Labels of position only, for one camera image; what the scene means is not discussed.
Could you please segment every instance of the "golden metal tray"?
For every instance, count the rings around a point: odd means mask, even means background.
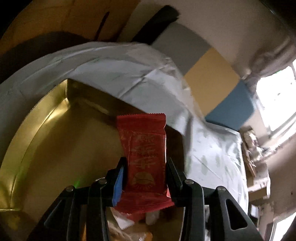
[[[116,116],[139,109],[93,87],[64,80],[27,115],[0,168],[0,213],[17,229],[23,214],[37,222],[69,185],[89,186],[123,156]],[[183,169],[182,136],[166,126],[167,156]]]

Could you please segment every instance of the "packaged snack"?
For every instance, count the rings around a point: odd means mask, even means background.
[[[165,114],[117,117],[128,159],[127,183],[115,207],[122,213],[146,213],[174,205],[165,182]]]

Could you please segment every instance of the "red wrapper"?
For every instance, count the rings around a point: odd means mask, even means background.
[[[165,182],[165,114],[123,115],[117,128],[128,159],[127,184],[115,207],[145,213],[173,205]]]

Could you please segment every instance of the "window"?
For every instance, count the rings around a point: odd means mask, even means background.
[[[273,227],[270,241],[280,241],[282,237],[285,235],[285,233],[288,231],[295,217],[296,213],[293,213],[284,220],[276,222]]]
[[[261,103],[261,115],[272,134],[296,117],[296,60],[284,70],[261,78],[257,95]]]

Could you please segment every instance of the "blue object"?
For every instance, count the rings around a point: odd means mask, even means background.
[[[254,110],[252,97],[240,80],[230,94],[205,119],[207,122],[238,131]]]
[[[123,167],[120,168],[115,185],[114,185],[113,198],[112,198],[113,207],[115,207],[120,200],[121,193],[122,193],[122,183],[123,183]]]

